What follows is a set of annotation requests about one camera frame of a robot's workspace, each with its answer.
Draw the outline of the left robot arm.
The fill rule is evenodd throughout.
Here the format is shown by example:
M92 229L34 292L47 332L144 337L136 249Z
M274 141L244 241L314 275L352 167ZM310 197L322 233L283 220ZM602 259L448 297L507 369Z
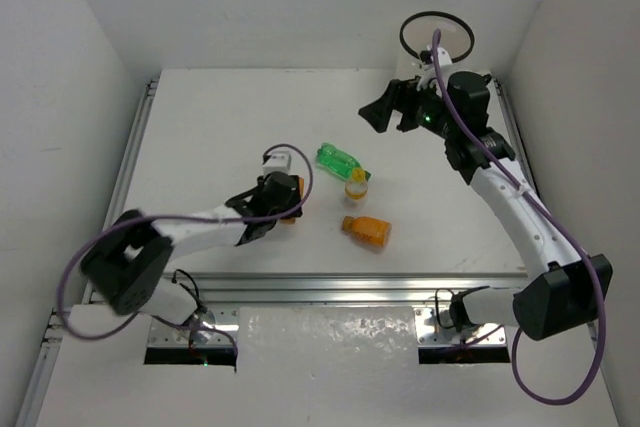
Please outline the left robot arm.
M121 215L80 262L82 273L119 316L145 313L187 326L204 310L198 296L163 277L167 265L214 247L238 247L264 237L278 220L302 216L304 180L272 172L256 187L187 220Z

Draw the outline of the orange bottle brown cap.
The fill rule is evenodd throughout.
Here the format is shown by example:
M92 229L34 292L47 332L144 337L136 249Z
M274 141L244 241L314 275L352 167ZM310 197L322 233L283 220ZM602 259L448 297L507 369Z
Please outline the orange bottle brown cap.
M351 238L374 248L384 248L389 240L392 224L368 216L345 216L341 230Z

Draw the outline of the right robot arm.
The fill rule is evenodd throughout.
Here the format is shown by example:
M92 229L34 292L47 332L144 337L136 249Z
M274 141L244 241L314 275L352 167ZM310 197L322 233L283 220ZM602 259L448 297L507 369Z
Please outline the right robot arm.
M442 138L452 169L490 207L524 263L529 282L521 290L485 286L455 294L445 316L451 328L503 324L543 340L597 319L613 269L602 254L583 260L537 208L514 150L488 125L489 82L489 76L455 72L441 96L433 85L419 88L418 79L393 79L358 114L383 133L399 112L399 131L423 127Z

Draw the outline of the orange bottle fruit label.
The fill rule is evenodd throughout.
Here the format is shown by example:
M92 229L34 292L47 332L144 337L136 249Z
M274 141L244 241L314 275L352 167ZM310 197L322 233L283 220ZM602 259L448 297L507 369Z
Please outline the orange bottle fruit label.
M296 208L296 210L287 216L280 217L279 222L282 224L293 225L296 220L301 218L303 215L303 210L299 204L304 194L304 179L298 175L289 175L287 185L290 187L290 193L282 207L282 211L286 212L293 208Z

